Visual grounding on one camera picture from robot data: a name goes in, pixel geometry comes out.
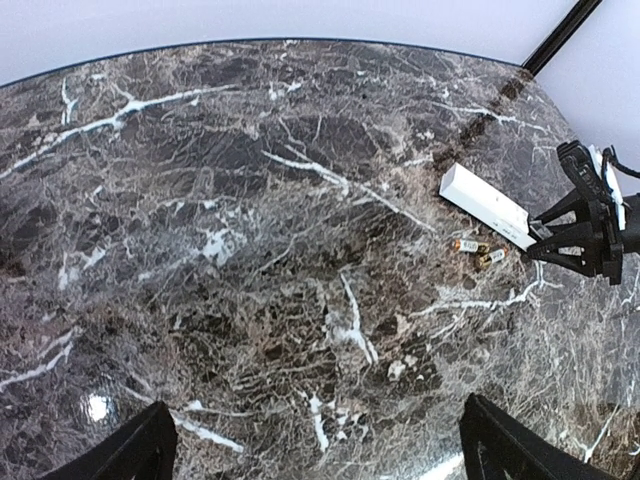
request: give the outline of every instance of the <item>dark marble countertop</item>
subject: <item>dark marble countertop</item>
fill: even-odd
[[[178,479],[464,478],[486,395],[621,475],[640,439],[623,284],[512,249],[437,194],[458,161],[539,213],[574,138],[518,68],[271,41],[109,59],[0,90],[0,477],[155,399]]]

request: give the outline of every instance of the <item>small cylindrical object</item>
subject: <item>small cylindrical object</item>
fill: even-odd
[[[491,247],[485,242],[476,242],[475,240],[464,240],[462,238],[456,238],[453,241],[453,249],[456,252],[478,253],[485,255],[489,253]]]
[[[497,262],[501,262],[505,259],[509,253],[509,249],[507,247],[499,248],[498,250],[494,250],[491,253],[486,255],[482,255],[476,258],[476,267],[480,270],[484,270],[485,268],[489,268],[489,265]]]

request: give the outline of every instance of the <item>white background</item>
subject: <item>white background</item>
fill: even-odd
[[[575,0],[0,0],[0,85],[135,50],[321,37],[523,63]],[[585,143],[640,168],[640,2],[605,0],[541,73]],[[623,190],[640,183],[621,180]]]

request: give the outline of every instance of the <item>black rod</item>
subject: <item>black rod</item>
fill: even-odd
[[[580,25],[589,18],[602,0],[578,0],[571,11],[553,32],[540,44],[535,52],[522,65],[535,77],[556,53],[576,33]]]

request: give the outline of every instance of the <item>white box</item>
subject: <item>white box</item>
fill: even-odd
[[[527,211],[456,163],[442,177],[440,195],[486,223],[522,250],[536,243],[529,236]]]

